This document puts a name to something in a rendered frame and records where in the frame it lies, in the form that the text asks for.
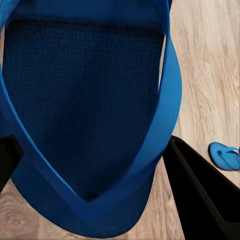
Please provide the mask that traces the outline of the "sandal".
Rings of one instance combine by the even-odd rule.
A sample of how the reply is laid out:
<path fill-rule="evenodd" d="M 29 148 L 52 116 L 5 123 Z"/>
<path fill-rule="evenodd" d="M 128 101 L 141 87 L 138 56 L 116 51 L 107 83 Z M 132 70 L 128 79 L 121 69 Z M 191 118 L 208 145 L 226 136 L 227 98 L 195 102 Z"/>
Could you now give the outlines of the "sandal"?
<path fill-rule="evenodd" d="M 209 155 L 216 164 L 223 167 L 223 170 L 240 172 L 240 153 L 235 153 L 233 150 L 239 149 L 212 142 L 209 148 Z"/>
<path fill-rule="evenodd" d="M 182 102 L 172 2 L 0 0 L 0 139 L 24 151 L 11 179 L 68 232 L 115 238 L 144 213 Z"/>

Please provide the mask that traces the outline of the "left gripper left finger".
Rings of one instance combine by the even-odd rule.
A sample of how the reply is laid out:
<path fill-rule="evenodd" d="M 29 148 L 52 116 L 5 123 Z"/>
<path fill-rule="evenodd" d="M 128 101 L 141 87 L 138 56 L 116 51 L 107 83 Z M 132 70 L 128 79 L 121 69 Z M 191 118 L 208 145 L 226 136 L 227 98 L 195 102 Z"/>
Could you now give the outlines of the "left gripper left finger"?
<path fill-rule="evenodd" d="M 14 135 L 0 138 L 0 193 L 24 154 Z"/>

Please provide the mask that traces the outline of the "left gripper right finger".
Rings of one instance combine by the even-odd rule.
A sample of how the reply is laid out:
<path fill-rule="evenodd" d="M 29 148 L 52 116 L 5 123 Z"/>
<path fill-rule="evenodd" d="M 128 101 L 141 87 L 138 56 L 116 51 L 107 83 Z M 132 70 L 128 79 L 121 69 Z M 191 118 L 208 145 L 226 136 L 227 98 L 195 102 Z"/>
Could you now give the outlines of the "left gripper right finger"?
<path fill-rule="evenodd" d="M 162 156 L 185 240 L 240 240 L 240 189 L 176 136 Z"/>

